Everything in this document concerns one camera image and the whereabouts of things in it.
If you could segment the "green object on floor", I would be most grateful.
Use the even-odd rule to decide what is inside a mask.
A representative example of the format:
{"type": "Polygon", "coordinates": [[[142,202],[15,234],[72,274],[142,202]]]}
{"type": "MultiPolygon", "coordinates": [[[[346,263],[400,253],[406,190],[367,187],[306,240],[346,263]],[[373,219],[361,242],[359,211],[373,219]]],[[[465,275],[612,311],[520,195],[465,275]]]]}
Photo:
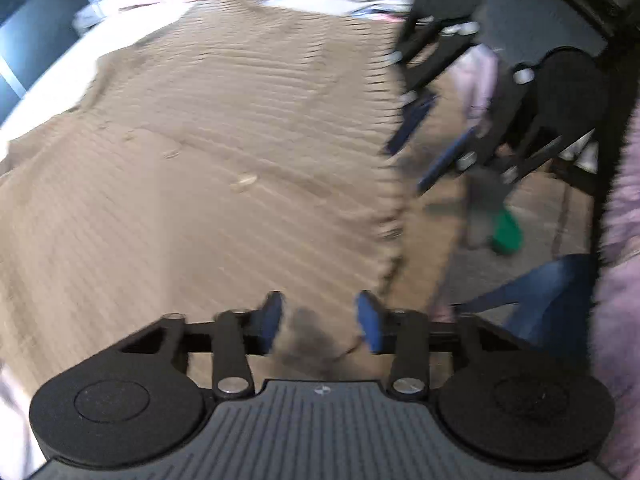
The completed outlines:
{"type": "Polygon", "coordinates": [[[490,247],[500,256],[513,256],[523,245],[523,232],[518,220],[508,208],[502,208],[496,220],[490,247]]]}

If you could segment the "pink fluffy garment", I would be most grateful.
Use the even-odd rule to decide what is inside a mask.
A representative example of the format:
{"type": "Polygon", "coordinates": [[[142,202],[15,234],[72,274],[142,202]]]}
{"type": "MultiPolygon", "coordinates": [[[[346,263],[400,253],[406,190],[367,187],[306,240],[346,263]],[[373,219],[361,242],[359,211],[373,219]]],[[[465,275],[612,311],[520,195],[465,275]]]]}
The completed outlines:
{"type": "Polygon", "coordinates": [[[604,266],[596,288],[591,350],[594,374],[615,403],[600,460],[621,479],[639,477],[639,114],[606,206],[604,266]]]}

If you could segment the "lilac polka dot bedsheet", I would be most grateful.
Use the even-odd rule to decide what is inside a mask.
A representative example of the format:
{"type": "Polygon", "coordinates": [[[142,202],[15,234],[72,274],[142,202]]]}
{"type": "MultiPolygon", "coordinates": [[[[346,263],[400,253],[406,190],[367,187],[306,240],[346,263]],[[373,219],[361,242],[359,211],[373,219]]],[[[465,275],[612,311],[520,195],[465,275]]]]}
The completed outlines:
{"type": "MultiPolygon", "coordinates": [[[[191,0],[100,0],[92,7],[101,21],[49,67],[30,87],[1,127],[1,166],[9,165],[9,145],[58,113],[76,105],[98,69],[98,59],[129,46],[186,12],[191,0]]],[[[10,367],[1,343],[1,477],[25,479],[44,458],[28,424],[30,394],[10,367]]]]}

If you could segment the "brown striped button shirt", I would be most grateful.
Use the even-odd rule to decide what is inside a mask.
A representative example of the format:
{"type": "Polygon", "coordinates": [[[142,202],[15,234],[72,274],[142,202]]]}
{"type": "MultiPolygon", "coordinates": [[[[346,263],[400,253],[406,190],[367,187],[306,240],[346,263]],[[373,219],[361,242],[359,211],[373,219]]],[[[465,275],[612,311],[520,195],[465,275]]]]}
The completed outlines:
{"type": "Polygon", "coordinates": [[[286,305],[258,379],[371,378],[363,289],[420,310],[461,229],[460,185],[410,170],[464,125],[449,76],[397,156],[393,24],[202,0],[99,60],[66,113],[9,148],[1,357],[28,392],[156,321],[286,305]]]}

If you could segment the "blue jeans leg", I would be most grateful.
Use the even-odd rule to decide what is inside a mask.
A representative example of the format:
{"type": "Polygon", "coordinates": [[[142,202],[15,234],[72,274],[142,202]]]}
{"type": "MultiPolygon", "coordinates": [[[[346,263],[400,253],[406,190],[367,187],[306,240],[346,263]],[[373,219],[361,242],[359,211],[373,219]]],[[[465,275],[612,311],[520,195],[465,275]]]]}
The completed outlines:
{"type": "Polygon", "coordinates": [[[574,254],[547,262],[454,310],[480,314],[512,304],[503,328],[558,358],[589,364],[589,319],[593,307],[589,256],[574,254]]]}

